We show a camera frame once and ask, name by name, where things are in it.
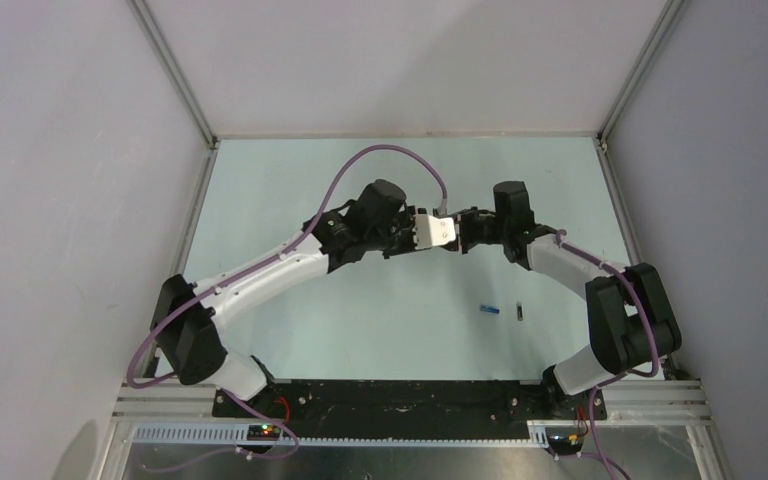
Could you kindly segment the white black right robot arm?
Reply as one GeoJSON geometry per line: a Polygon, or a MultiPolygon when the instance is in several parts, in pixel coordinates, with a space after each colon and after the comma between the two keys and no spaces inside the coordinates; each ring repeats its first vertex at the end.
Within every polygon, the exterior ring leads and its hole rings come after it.
{"type": "Polygon", "coordinates": [[[586,305],[588,343],[545,370],[545,411],[566,418],[585,391],[628,374],[657,376],[661,359],[683,343],[658,270],[649,263],[611,262],[571,243],[565,230],[537,222],[521,181],[496,184],[493,197],[491,210],[455,213],[458,251],[499,245],[510,263],[551,278],[586,305]]]}

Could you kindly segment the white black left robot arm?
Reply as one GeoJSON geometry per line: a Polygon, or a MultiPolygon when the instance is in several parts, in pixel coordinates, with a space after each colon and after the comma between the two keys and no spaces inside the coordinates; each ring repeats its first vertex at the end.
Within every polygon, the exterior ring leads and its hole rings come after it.
{"type": "Polygon", "coordinates": [[[383,179],[360,196],[319,210],[302,229],[243,266],[196,282],[176,274],[161,286],[152,320],[154,340],[183,385],[214,383],[237,396],[252,416],[276,403],[268,374],[252,356],[233,352],[226,335],[244,313],[305,281],[379,251],[385,258],[416,251],[422,209],[383,179]]]}

